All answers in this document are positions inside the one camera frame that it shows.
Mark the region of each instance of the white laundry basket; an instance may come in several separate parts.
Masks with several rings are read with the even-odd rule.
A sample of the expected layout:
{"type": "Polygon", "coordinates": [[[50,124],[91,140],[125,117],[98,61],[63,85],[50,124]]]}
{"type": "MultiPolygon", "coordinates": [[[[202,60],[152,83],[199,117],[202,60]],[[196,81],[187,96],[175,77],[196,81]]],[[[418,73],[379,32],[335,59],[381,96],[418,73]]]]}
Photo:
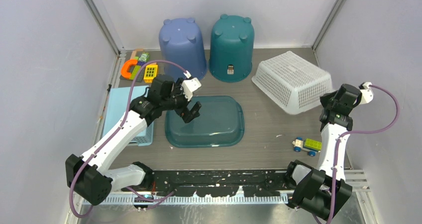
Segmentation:
{"type": "Polygon", "coordinates": [[[333,92],[330,73],[291,51],[259,63],[252,81],[288,114],[315,108],[333,92]]]}

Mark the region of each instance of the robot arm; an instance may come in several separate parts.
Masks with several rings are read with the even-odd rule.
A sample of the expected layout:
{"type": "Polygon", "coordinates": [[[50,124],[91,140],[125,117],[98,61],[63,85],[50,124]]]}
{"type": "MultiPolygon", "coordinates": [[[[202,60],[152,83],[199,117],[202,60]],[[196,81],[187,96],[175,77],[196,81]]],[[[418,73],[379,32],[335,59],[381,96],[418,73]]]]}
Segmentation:
{"type": "MultiPolygon", "coordinates": [[[[372,101],[373,92],[369,87],[371,83],[363,83],[359,89],[343,84],[339,90],[326,94],[320,98],[323,106],[321,121],[322,150],[320,152],[317,168],[296,160],[291,162],[286,172],[286,183],[295,189],[289,199],[291,208],[301,207],[314,215],[327,220],[330,212],[332,187],[332,168],[334,163],[335,146],[341,134],[351,131],[353,119],[350,112],[360,104],[372,101]]],[[[338,149],[337,174],[336,174],[336,199],[334,215],[346,203],[352,194],[352,187],[345,183],[344,157],[346,142],[349,135],[344,136],[338,149]]]]}
{"type": "Polygon", "coordinates": [[[186,77],[186,79],[179,78],[177,82],[173,82],[173,78],[166,75],[154,78],[148,95],[137,97],[130,103],[126,122],[122,127],[120,125],[125,113],[120,121],[92,148],[80,157],[74,154],[69,156],[66,160],[68,186],[71,186],[76,172],[94,154],[94,151],[120,128],[107,145],[89,161],[76,182],[75,192],[92,205],[98,205],[106,199],[111,191],[142,184],[148,187],[150,180],[145,180],[145,178],[152,173],[152,170],[144,164],[135,162],[128,167],[114,170],[109,170],[110,165],[129,142],[160,117],[163,111],[174,110],[185,123],[199,117],[201,108],[199,102],[196,102],[191,110],[187,106],[193,93],[201,87],[201,83],[197,78],[192,78],[188,72],[186,77]]]}

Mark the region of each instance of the bucket label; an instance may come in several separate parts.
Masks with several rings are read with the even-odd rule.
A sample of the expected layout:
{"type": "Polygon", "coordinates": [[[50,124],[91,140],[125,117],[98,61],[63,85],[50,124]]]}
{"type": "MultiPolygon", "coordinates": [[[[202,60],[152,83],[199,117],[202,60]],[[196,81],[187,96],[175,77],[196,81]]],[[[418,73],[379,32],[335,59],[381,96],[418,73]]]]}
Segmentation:
{"type": "Polygon", "coordinates": [[[227,74],[228,75],[234,75],[234,66],[233,65],[227,66],[227,74]]]}

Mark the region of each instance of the light blue basket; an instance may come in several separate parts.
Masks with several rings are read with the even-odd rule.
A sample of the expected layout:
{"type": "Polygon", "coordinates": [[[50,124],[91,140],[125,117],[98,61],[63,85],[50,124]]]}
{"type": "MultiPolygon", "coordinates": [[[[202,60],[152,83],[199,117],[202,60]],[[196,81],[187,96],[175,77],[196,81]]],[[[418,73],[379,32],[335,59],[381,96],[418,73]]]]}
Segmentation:
{"type": "MultiPolygon", "coordinates": [[[[132,100],[144,94],[148,86],[136,86],[133,88],[132,100]]],[[[126,111],[127,98],[129,97],[130,87],[115,88],[110,90],[108,97],[107,112],[105,115],[103,136],[107,134],[113,126],[120,120],[126,111]]],[[[154,122],[146,130],[139,133],[130,142],[133,145],[148,146],[152,143],[154,122]]]]}

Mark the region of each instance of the yellow toy block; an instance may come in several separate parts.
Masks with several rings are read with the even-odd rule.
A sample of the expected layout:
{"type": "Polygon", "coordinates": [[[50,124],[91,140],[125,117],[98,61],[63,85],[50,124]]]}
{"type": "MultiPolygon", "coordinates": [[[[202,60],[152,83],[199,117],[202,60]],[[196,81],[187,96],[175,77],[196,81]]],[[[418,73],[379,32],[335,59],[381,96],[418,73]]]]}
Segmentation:
{"type": "Polygon", "coordinates": [[[145,83],[152,83],[152,80],[158,75],[157,63],[149,64],[145,67],[144,81],[145,83]]]}

